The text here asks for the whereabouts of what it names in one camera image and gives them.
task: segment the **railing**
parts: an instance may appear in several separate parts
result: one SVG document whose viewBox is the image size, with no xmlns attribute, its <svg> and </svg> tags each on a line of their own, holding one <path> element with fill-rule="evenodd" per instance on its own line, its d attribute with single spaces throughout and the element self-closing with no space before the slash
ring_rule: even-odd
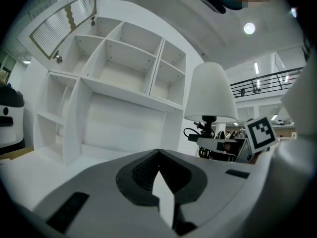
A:
<svg viewBox="0 0 317 238">
<path fill-rule="evenodd" d="M 290 69 L 231 84 L 235 98 L 289 89 L 303 68 Z"/>
</svg>

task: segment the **white robot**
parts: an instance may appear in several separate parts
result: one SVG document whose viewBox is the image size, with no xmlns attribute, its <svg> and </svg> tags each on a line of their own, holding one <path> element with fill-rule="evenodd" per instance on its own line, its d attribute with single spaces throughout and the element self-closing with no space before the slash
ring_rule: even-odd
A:
<svg viewBox="0 0 317 238">
<path fill-rule="evenodd" d="M 0 83 L 0 154 L 25 147 L 23 110 L 23 95 Z"/>
</svg>

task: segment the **white lamp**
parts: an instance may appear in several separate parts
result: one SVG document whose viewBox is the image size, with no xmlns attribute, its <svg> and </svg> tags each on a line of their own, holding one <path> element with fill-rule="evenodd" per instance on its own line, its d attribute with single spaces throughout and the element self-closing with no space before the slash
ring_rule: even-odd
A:
<svg viewBox="0 0 317 238">
<path fill-rule="evenodd" d="M 214 62 L 203 63 L 194 69 L 184 115 L 185 119 L 192 121 L 206 121 L 206 117 L 215 117 L 215 123 L 238 120 L 227 76 Z"/>
</svg>

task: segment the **ceiling light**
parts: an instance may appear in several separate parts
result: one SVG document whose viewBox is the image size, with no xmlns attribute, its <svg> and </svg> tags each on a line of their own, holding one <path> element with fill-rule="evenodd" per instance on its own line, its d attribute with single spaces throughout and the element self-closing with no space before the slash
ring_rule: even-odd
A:
<svg viewBox="0 0 317 238">
<path fill-rule="evenodd" d="M 259 67 L 258 67 L 258 63 L 257 62 L 254 64 L 254 67 L 256 68 L 256 74 L 258 74 L 259 73 Z"/>
<path fill-rule="evenodd" d="M 253 34 L 255 30 L 256 30 L 256 27 L 252 23 L 246 23 L 244 26 L 244 31 L 246 34 Z"/>
<path fill-rule="evenodd" d="M 293 7 L 293 8 L 291 9 L 291 13 L 292 13 L 293 17 L 296 18 L 296 17 L 297 17 L 297 8 L 296 8 L 296 7 Z"/>
</svg>

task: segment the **white shelf unit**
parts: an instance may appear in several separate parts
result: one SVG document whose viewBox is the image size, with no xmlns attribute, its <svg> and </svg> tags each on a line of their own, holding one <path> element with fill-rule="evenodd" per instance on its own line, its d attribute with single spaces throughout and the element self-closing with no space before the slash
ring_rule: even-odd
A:
<svg viewBox="0 0 317 238">
<path fill-rule="evenodd" d="M 151 95 L 180 107 L 184 102 L 185 74 L 176 67 L 160 60 L 152 84 Z"/>
<path fill-rule="evenodd" d="M 162 41 L 161 36 L 127 22 L 120 24 L 118 31 L 108 38 L 137 47 L 154 56 L 158 55 Z"/>
<path fill-rule="evenodd" d="M 65 164 L 64 128 L 76 77 L 50 72 L 41 90 L 34 122 L 34 144 L 46 157 Z"/>
<path fill-rule="evenodd" d="M 186 54 L 167 40 L 163 46 L 161 59 L 185 73 Z"/>
<path fill-rule="evenodd" d="M 66 167 L 81 155 L 112 160 L 155 148 L 177 150 L 185 54 L 118 20 L 97 18 L 84 33 L 67 39 L 67 55 L 44 84 L 34 125 L 36 149 Z M 167 62 L 169 55 L 162 59 L 168 49 L 181 57 L 174 65 Z"/>
<path fill-rule="evenodd" d="M 63 62 L 59 64 L 60 72 L 78 76 L 91 54 L 103 40 L 103 37 L 76 35 L 71 41 L 68 52 L 63 56 Z"/>
</svg>

